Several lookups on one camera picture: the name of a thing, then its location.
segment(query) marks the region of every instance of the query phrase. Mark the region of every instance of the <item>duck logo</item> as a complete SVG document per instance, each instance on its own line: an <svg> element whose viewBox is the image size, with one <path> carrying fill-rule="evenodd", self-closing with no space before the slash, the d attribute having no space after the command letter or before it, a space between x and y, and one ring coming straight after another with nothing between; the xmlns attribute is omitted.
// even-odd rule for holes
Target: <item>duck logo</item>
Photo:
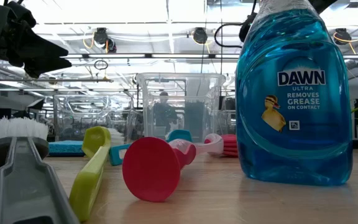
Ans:
<svg viewBox="0 0 358 224"><path fill-rule="evenodd" d="M284 117L274 108L280 109L277 103L278 98L274 95L266 96L265 98L265 112L262 114L262 119L274 130L282 132L283 127L287 124Z"/></svg>
<svg viewBox="0 0 358 224"><path fill-rule="evenodd" d="M287 85L325 85L326 72L323 70L304 70L278 72L277 80L279 86Z"/></svg>

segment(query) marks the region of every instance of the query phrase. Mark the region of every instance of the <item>pink brush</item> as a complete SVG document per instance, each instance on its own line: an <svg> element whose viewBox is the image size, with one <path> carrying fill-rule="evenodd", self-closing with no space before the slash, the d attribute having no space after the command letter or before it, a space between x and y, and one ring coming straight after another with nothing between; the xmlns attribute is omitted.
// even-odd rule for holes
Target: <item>pink brush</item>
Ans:
<svg viewBox="0 0 358 224"><path fill-rule="evenodd" d="M206 137L207 144L193 144L183 139L170 143L158 138L142 138L128 148L122 174L129 191L149 202L163 202L175 191L180 171L193 162L196 154L223 153L223 139L217 134Z"/></svg>

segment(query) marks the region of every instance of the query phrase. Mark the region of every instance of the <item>dish soap bottle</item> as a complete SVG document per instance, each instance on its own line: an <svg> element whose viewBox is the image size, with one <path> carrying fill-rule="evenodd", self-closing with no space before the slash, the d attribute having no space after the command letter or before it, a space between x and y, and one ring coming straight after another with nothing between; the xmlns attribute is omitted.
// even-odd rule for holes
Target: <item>dish soap bottle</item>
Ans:
<svg viewBox="0 0 358 224"><path fill-rule="evenodd" d="M352 170L346 66L307 0L263 0L237 64L237 141L246 175L340 185Z"/></svg>

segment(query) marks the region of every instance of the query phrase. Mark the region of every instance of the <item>wooden table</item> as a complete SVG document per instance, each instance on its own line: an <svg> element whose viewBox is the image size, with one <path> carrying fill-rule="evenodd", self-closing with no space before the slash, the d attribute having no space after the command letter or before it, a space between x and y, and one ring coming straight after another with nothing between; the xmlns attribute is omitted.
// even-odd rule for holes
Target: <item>wooden table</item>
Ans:
<svg viewBox="0 0 358 224"><path fill-rule="evenodd" d="M87 158L46 158L66 193ZM165 203L135 198L121 166L106 164L91 218L86 223L294 223L358 224L358 150L351 179L340 187L266 183L244 177L238 159L200 155L186 166Z"/></svg>

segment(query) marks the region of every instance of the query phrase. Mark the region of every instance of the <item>ceiling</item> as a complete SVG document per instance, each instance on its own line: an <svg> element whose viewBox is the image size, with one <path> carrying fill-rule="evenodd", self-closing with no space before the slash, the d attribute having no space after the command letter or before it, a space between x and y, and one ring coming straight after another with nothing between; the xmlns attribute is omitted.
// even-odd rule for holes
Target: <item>ceiling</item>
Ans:
<svg viewBox="0 0 358 224"><path fill-rule="evenodd" d="M240 49L221 48L213 35L221 23L243 22L251 12L253 0L25 0L23 5L32 11L37 20L34 32L69 51L70 54L103 54L91 45L92 33L98 27L108 29L117 45L118 54L238 54ZM354 40L358 39L358 1L338 0L321 17L331 35L337 28L346 28ZM204 27L208 34L206 45L197 44L191 37L195 27ZM241 45L239 26L223 29L226 45ZM358 54L358 41L352 43ZM339 46L344 55L353 55L349 44ZM185 58L111 58L105 59L108 68L94 68L96 58L70 59L73 67L43 74L40 79L88 79L89 82L17 83L21 88L79 88L129 90L134 96L133 78L144 72L223 73L227 77L224 91L234 89L236 59L185 59ZM347 59L350 85L358 86L358 60ZM0 61L0 78L25 78L21 68ZM106 76L111 82L95 82ZM19 88L0 82L0 88ZM51 91L34 91L45 96Z"/></svg>

